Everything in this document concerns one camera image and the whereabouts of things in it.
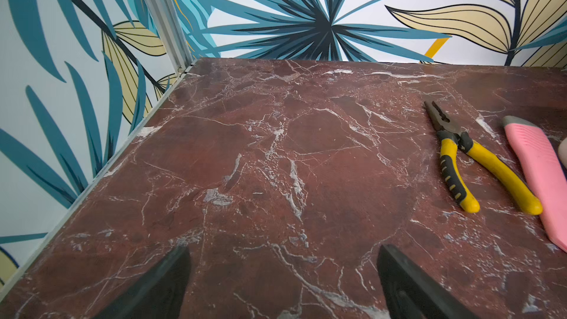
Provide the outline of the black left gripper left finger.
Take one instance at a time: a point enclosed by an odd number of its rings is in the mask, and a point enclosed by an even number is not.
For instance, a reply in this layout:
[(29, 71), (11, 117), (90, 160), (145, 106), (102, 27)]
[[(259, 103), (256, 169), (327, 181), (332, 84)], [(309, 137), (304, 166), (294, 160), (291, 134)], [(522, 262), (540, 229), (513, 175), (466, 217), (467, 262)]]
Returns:
[(189, 283), (190, 253), (177, 246), (96, 318), (178, 318)]

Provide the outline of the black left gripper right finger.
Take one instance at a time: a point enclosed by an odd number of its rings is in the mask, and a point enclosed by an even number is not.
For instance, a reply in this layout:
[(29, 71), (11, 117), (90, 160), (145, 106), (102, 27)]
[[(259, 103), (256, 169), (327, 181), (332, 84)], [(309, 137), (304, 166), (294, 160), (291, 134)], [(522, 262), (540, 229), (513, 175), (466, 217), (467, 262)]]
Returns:
[(476, 318), (394, 245), (382, 245), (377, 271), (391, 318)]

